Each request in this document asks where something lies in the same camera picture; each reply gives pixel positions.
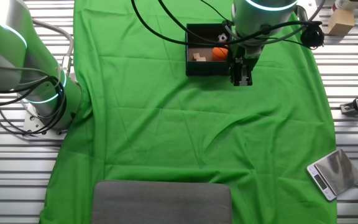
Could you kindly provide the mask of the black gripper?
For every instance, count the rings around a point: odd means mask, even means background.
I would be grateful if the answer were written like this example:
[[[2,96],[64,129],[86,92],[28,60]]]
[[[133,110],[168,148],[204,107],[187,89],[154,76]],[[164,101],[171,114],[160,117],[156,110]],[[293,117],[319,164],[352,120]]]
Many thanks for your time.
[[[252,86],[251,71],[257,63],[257,57],[246,54],[246,49],[231,49],[227,56],[227,62],[234,64],[230,81],[234,86]]]

